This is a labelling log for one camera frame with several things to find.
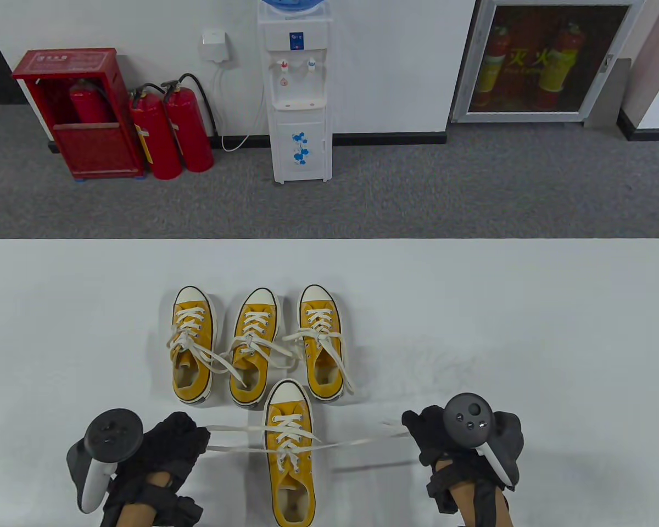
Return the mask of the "person's left hand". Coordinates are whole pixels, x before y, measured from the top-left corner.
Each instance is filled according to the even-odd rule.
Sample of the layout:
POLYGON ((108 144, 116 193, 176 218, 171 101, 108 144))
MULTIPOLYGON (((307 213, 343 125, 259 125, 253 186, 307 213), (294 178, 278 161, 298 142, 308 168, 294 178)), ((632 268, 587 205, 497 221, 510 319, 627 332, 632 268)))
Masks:
POLYGON ((146 432, 135 454, 109 485, 101 526, 194 526, 203 509, 178 494, 210 438, 185 412, 174 412, 146 432))

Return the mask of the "person's right hand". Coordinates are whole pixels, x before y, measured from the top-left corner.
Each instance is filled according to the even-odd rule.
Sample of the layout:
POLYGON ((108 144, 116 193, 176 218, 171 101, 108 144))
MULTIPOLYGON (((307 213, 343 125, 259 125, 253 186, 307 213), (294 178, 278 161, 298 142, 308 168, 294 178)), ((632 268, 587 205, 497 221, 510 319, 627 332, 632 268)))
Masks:
POLYGON ((445 472, 447 479, 463 481, 490 481, 503 489, 506 485, 491 467, 490 462, 474 449, 459 446, 451 438, 444 424, 444 409, 428 406, 420 414, 405 411, 401 422, 420 450, 419 462, 430 467, 433 474, 445 472))

